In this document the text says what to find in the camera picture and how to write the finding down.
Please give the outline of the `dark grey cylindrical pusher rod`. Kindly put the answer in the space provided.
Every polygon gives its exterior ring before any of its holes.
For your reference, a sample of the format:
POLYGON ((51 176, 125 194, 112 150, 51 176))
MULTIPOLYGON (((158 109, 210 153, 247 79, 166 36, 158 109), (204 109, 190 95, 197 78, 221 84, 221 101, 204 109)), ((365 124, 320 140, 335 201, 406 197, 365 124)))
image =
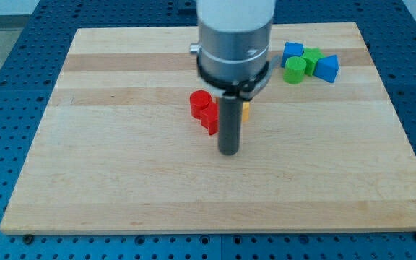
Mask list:
POLYGON ((224 155, 234 155, 240 147, 243 101, 236 96, 223 96, 218 111, 218 150, 224 155))

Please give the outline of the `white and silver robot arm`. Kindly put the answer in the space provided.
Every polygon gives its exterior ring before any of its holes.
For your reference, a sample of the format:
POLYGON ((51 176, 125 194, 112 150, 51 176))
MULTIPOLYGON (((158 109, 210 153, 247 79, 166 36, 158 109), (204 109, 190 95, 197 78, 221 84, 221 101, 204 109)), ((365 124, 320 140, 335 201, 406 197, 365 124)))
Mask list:
POLYGON ((275 0, 196 0, 199 39, 190 46, 199 76, 218 99, 218 150, 240 148, 243 103, 267 85, 279 56, 269 58, 275 0))

